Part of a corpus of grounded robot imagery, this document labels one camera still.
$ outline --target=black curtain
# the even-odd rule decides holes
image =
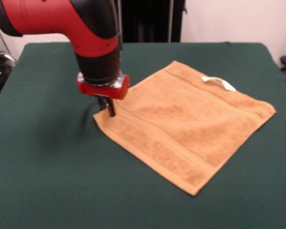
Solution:
[[[123,42],[168,42],[170,0],[121,0]],[[180,41],[185,0],[174,0],[172,42]]]

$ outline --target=green table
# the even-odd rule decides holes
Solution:
[[[0,96],[0,229],[286,229],[286,80],[267,48],[126,44],[122,69],[134,85],[173,60],[277,114],[192,197],[96,127],[69,44],[27,45]]]

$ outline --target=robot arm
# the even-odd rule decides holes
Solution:
[[[113,0],[0,0],[0,28],[10,36],[66,35],[81,71],[80,91],[98,96],[100,103],[106,101],[109,106],[113,106],[112,99],[125,97],[129,76],[120,72],[121,45]]]

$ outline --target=orange towel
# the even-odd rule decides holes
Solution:
[[[202,75],[173,62],[115,101],[116,117],[94,116],[109,138],[191,195],[276,112]]]

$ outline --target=white wall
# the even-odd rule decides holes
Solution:
[[[4,33],[2,36],[12,54],[16,59],[19,58],[24,46],[31,42],[68,42],[68,38],[62,34],[45,34],[45,35],[25,35],[22,37],[11,37]],[[0,39],[0,50],[6,51]]]
[[[186,0],[182,42],[262,42],[286,54],[286,0]]]

